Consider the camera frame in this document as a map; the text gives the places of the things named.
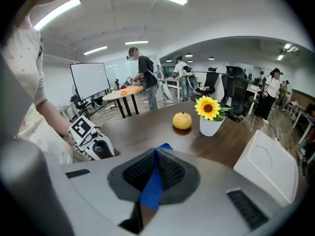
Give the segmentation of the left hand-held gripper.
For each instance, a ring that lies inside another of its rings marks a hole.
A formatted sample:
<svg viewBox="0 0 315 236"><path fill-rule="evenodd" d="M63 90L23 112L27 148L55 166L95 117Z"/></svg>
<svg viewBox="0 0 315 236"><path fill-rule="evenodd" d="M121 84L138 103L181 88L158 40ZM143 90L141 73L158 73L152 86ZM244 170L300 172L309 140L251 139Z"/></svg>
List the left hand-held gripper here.
<svg viewBox="0 0 315 236"><path fill-rule="evenodd" d="M109 138L100 135L100 131L95 128L85 116L80 116L68 129L69 137L80 151L85 151L91 160L100 160L100 156L115 156L113 146ZM97 154L94 152L91 143L99 136L97 141Z"/></svg>

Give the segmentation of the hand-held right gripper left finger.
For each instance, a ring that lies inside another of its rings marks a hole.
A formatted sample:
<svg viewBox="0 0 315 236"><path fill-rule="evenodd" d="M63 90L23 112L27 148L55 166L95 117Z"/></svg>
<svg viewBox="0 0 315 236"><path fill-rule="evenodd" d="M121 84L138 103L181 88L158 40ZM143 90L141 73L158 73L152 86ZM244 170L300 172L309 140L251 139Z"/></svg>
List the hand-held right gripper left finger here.
<svg viewBox="0 0 315 236"><path fill-rule="evenodd" d="M141 231L140 192L123 171L154 155L146 152L62 165L61 202L76 236L136 236Z"/></svg>

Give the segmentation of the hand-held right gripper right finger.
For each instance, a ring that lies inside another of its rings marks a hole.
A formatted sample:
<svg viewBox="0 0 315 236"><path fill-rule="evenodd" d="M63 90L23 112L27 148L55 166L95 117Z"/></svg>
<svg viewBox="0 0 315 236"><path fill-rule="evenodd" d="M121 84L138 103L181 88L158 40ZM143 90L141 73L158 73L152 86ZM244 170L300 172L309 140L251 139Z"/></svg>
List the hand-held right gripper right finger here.
<svg viewBox="0 0 315 236"><path fill-rule="evenodd" d="M199 172L196 190L183 202L161 205L143 236L244 236L269 222L281 206L261 188L220 163L169 149Z"/></svg>

